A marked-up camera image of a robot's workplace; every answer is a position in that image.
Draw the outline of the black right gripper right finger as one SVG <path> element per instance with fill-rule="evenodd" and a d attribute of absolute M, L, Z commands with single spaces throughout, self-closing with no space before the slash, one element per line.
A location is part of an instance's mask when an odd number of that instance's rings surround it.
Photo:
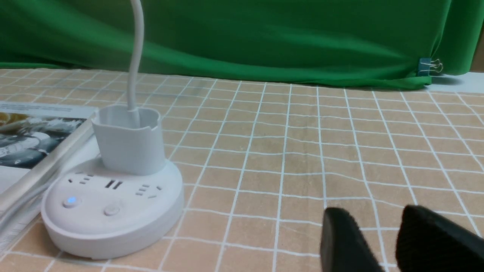
<path fill-rule="evenodd" d="M 482 272 L 484 240 L 424 206 L 407 205 L 396 261 L 401 272 Z"/>

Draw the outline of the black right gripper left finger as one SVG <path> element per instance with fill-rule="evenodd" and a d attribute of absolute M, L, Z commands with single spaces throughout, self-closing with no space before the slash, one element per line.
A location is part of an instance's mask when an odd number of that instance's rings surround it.
<path fill-rule="evenodd" d="M 320 242 L 323 272 L 382 272 L 358 224 L 342 208 L 324 211 Z"/>

